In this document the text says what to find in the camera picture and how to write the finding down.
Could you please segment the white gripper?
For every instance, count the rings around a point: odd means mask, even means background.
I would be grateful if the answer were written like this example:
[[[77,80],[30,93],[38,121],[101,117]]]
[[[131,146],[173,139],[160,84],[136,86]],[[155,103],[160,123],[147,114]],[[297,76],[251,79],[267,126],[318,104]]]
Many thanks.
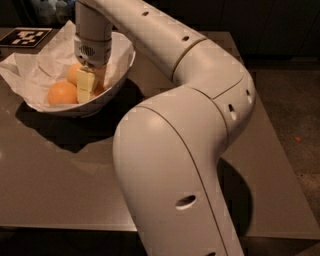
[[[112,38],[95,41],[74,36],[74,54],[82,65],[97,67],[95,73],[87,68],[77,70],[77,100],[80,104],[94,97],[96,86],[102,88],[109,58],[111,56]]]

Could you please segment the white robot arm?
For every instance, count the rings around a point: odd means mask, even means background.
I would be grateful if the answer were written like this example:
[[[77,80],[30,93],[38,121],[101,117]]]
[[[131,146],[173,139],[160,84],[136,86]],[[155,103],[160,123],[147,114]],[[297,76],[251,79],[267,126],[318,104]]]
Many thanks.
[[[78,60],[104,65],[113,28],[174,84],[128,111],[113,137],[114,169],[147,255],[244,256],[217,163],[251,118],[251,75],[144,0],[76,0]]]

